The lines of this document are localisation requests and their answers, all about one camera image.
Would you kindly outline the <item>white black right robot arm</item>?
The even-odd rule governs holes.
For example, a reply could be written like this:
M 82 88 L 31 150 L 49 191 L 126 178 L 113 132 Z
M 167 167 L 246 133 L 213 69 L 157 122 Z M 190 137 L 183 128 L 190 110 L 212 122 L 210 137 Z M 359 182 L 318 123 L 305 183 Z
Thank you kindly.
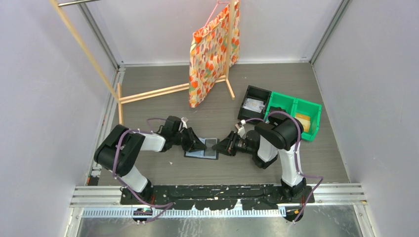
M 282 196 L 287 202 L 296 202 L 306 187 L 299 155 L 303 125 L 283 111 L 269 113 L 252 130 L 245 131 L 245 124 L 245 120 L 237 123 L 237 130 L 231 131 L 212 149 L 227 156 L 235 156 L 238 152 L 250 154 L 255 165 L 262 169 L 279 159 L 282 166 Z

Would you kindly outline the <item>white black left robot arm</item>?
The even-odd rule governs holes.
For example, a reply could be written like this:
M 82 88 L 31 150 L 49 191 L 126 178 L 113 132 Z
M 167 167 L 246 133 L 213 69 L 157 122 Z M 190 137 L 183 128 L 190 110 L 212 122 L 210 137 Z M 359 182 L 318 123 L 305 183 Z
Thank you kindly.
M 141 151 L 166 152 L 172 146 L 181 146 L 185 152 L 207 148 L 181 118 L 168 116 L 164 122 L 156 132 L 116 125 L 94 153 L 94 161 L 131 188 L 139 204 L 147 204 L 153 192 L 151 181 L 135 167 Z

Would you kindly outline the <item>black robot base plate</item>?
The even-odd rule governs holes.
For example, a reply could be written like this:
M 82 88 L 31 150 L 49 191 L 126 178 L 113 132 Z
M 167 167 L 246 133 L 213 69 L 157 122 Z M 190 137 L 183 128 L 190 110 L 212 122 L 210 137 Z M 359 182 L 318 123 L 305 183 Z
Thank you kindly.
M 312 188 L 306 186 L 303 190 L 291 196 L 283 187 L 273 184 L 257 185 L 155 185 L 146 202 L 164 209 L 166 204 L 172 204 L 170 209 L 191 210 L 231 210 L 241 204 L 243 210 L 270 210 L 278 208 L 278 204 L 304 204 L 315 201 L 309 197 Z

